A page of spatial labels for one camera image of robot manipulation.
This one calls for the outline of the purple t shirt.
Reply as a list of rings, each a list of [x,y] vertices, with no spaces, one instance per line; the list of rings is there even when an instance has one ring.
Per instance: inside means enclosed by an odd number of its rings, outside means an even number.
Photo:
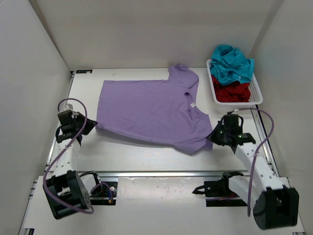
[[[199,77],[187,66],[168,68],[166,80],[105,80],[96,121],[129,138],[172,146],[185,154],[212,148],[208,114],[196,106]]]

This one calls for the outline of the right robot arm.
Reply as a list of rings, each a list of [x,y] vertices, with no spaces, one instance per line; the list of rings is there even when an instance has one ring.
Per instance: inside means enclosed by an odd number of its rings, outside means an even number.
[[[225,172],[220,182],[225,191],[238,195],[246,204],[261,230],[297,225],[299,194],[287,186],[259,153],[260,146],[250,133],[243,132],[244,119],[231,112],[218,121],[207,139],[220,146],[229,146],[249,172]]]

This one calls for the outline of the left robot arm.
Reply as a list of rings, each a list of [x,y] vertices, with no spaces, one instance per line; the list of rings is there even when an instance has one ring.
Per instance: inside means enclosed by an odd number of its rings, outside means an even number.
[[[90,191],[98,183],[95,173],[79,176],[77,160],[81,149],[82,136],[87,135],[97,122],[87,120],[83,132],[85,117],[72,110],[58,114],[60,127],[56,131],[59,152],[64,151],[56,161],[52,175],[46,177],[44,188],[48,204],[55,219],[62,219],[77,212],[92,212]]]

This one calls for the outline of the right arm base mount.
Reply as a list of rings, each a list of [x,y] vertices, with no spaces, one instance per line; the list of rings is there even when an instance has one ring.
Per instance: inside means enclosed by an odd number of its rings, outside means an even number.
[[[204,181],[203,185],[196,187],[192,193],[204,195],[206,207],[246,207],[246,202],[229,187],[229,179],[234,179],[235,176],[245,178],[239,171],[224,172],[219,180]]]

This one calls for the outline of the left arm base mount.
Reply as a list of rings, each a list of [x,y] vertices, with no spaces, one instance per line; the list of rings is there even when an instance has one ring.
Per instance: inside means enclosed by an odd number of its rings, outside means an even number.
[[[118,191],[118,178],[105,176],[96,171],[78,173],[89,192],[93,206],[115,206]]]

